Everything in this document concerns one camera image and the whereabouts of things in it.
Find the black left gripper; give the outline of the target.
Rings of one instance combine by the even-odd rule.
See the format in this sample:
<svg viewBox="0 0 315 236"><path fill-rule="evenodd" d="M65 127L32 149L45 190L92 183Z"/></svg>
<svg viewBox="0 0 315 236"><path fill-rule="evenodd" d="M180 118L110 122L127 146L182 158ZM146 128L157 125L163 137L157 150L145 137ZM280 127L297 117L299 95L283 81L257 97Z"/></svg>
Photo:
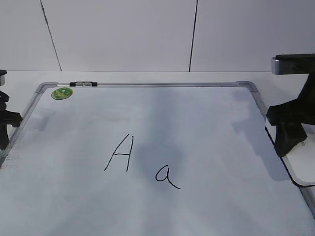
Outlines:
<svg viewBox="0 0 315 236"><path fill-rule="evenodd" d="M0 92L0 149L5 150L9 144L7 125L19 127L22 123L20 113L8 111L6 103L9 101L9 95Z"/></svg>

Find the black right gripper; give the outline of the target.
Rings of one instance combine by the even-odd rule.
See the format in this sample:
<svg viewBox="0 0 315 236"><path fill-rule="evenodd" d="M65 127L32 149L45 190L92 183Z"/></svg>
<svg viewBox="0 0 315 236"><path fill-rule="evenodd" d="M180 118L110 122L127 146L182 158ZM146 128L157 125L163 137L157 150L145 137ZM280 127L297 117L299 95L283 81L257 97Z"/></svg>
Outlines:
<svg viewBox="0 0 315 236"><path fill-rule="evenodd" d="M276 126L274 148L278 157L287 155L307 138L302 124L315 124L315 74L310 73L297 98L270 106L266 126Z"/></svg>

